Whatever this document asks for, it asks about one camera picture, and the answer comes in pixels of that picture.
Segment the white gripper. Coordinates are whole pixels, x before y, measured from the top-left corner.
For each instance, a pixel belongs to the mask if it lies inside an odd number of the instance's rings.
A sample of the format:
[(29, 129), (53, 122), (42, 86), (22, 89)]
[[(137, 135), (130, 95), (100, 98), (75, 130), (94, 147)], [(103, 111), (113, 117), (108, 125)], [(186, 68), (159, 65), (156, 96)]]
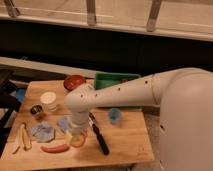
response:
[[(88, 137), (88, 131), (86, 130), (88, 127), (89, 113), (88, 112), (73, 112), (69, 116), (69, 122), (71, 126), (72, 134), (82, 134), (85, 138)], [(72, 134), (69, 130), (65, 132), (65, 142), (68, 146), (72, 144)]]

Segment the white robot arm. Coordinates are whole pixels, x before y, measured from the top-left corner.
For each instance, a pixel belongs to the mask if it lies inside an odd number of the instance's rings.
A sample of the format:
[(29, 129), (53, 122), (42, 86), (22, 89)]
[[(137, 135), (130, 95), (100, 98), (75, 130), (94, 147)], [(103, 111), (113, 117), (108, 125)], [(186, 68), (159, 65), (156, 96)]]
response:
[(65, 105), (74, 133), (94, 107), (158, 106), (159, 171), (213, 171), (213, 72), (182, 68), (100, 90), (84, 83)]

